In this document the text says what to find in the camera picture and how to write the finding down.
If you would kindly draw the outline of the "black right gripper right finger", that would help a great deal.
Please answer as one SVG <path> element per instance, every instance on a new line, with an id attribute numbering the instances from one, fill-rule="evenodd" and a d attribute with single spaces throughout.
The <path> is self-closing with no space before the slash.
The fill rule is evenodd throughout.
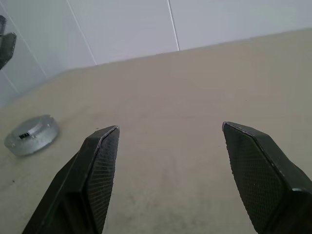
<path id="1" fill-rule="evenodd" d="M 312 232 L 312 181 L 266 133 L 224 122 L 230 166 L 250 221 L 259 234 Z"/>

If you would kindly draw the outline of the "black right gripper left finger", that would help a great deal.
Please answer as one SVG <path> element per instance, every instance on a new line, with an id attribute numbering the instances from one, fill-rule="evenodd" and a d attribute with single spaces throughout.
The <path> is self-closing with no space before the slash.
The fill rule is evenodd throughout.
<path id="1" fill-rule="evenodd" d="M 88 136 L 58 171 L 25 234 L 100 234 L 113 190 L 120 129 L 110 126 Z"/>

